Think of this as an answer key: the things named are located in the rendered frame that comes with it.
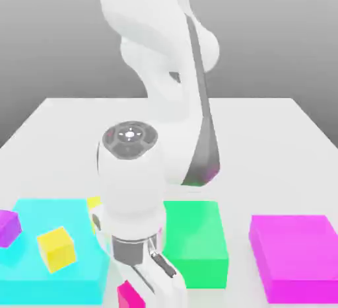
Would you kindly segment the large cyan box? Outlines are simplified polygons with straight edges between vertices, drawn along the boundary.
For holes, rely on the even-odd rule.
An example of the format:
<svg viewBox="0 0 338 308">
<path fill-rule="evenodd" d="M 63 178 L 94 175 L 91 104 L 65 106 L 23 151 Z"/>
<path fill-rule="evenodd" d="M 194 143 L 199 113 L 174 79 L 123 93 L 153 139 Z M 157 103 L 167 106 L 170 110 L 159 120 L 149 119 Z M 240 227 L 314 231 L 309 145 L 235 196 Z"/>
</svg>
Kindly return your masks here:
<svg viewBox="0 0 338 308">
<path fill-rule="evenodd" d="M 109 261 L 92 232 L 84 199 L 19 199 L 22 233 L 0 248 L 0 305 L 100 305 Z M 38 236 L 64 227 L 75 246 L 75 263 L 49 273 Z"/>
</svg>

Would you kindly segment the small purple cube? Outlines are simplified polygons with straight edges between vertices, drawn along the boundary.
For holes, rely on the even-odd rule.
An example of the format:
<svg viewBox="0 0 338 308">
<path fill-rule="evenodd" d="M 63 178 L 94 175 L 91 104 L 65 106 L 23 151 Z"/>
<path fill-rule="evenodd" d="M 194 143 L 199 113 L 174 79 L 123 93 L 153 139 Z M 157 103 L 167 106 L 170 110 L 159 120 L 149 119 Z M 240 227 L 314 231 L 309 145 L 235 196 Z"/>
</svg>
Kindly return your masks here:
<svg viewBox="0 0 338 308">
<path fill-rule="evenodd" d="M 21 232 L 18 213 L 0 210 L 0 248 L 8 248 Z"/>
</svg>

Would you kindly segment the large green box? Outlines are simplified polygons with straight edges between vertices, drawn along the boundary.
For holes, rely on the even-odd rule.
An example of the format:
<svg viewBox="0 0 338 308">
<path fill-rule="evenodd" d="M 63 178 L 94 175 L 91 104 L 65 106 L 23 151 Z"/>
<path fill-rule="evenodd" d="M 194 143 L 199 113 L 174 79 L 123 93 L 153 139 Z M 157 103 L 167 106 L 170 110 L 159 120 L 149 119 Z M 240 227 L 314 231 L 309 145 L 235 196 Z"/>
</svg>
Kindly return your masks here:
<svg viewBox="0 0 338 308">
<path fill-rule="evenodd" d="M 188 289 L 224 289 L 229 255 L 216 201 L 165 201 L 165 257 Z"/>
</svg>

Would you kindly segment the small pink cube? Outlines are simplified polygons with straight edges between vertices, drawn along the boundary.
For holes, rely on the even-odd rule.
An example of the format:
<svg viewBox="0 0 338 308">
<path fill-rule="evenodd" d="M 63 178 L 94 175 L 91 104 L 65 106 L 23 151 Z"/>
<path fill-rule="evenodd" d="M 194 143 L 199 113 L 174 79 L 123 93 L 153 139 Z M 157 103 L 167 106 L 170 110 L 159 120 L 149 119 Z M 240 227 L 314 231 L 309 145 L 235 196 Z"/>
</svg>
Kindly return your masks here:
<svg viewBox="0 0 338 308">
<path fill-rule="evenodd" d="M 146 308 L 144 299 L 126 280 L 117 287 L 119 308 Z"/>
</svg>

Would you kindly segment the large magenta box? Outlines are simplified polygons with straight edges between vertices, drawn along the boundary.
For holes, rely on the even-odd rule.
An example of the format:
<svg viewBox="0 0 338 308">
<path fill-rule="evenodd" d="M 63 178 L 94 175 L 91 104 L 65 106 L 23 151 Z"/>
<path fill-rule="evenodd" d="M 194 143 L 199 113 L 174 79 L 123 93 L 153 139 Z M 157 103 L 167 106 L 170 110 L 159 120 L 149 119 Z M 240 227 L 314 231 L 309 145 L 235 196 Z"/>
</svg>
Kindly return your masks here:
<svg viewBox="0 0 338 308">
<path fill-rule="evenodd" d="M 269 303 L 338 303 L 338 233 L 324 215 L 253 215 L 248 234 Z"/>
</svg>

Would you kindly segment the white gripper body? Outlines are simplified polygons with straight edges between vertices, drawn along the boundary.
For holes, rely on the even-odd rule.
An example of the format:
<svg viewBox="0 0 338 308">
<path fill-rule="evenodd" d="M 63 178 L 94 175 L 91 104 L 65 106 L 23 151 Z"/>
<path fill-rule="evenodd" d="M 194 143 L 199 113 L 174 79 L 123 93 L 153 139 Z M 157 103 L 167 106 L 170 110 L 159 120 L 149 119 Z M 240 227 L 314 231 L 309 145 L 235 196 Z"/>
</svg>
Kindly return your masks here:
<svg viewBox="0 0 338 308">
<path fill-rule="evenodd" d="M 146 308 L 188 308 L 187 289 L 182 275 L 171 278 L 151 257 L 140 265 L 128 266 L 115 261 L 123 282 L 127 280 L 145 301 Z"/>
</svg>

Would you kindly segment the small yellow cube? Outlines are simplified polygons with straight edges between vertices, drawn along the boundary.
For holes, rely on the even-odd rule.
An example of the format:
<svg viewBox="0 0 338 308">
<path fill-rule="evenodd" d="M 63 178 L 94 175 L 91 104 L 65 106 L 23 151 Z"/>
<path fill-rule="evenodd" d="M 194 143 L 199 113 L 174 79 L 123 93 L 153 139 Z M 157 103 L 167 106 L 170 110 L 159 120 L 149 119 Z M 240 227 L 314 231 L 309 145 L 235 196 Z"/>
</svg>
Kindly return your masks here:
<svg viewBox="0 0 338 308">
<path fill-rule="evenodd" d="M 74 241 L 64 227 L 37 236 L 40 256 L 50 274 L 77 261 Z"/>
<path fill-rule="evenodd" d="M 99 196 L 89 197 L 86 200 L 89 220 L 92 226 L 92 232 L 95 235 L 96 229 L 101 228 L 102 203 Z"/>
</svg>

